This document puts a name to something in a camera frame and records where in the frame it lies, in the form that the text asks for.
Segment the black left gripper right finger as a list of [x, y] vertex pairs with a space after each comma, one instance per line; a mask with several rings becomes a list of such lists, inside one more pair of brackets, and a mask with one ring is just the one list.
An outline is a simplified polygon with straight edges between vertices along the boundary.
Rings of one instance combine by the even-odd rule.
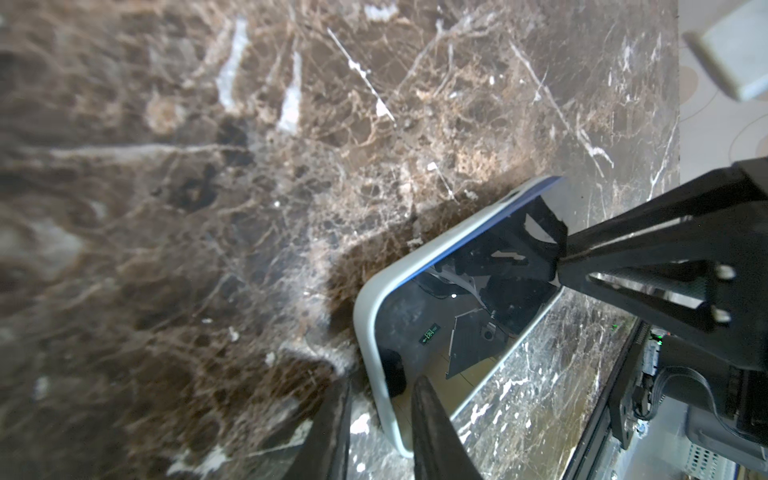
[[414, 383], [411, 413], [416, 480], [482, 480], [426, 376]]

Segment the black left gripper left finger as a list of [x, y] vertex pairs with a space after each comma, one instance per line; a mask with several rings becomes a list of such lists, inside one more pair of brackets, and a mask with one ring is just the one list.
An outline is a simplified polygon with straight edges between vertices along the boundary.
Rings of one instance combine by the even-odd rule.
[[327, 390], [306, 440], [284, 480], [341, 480], [347, 476], [352, 394], [346, 378]]

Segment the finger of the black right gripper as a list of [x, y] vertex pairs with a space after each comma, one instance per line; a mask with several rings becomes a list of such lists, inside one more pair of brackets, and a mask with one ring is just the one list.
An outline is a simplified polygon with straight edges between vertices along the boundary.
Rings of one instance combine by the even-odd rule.
[[569, 236], [557, 273], [740, 369], [766, 368], [766, 159], [712, 170]]

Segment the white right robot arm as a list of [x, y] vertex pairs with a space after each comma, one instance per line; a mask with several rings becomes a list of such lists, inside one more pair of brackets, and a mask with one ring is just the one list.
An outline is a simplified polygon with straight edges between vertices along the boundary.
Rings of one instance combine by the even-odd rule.
[[571, 235], [560, 282], [665, 336], [653, 373], [626, 364], [614, 430], [676, 400], [689, 440], [767, 467], [767, 162], [710, 171]]

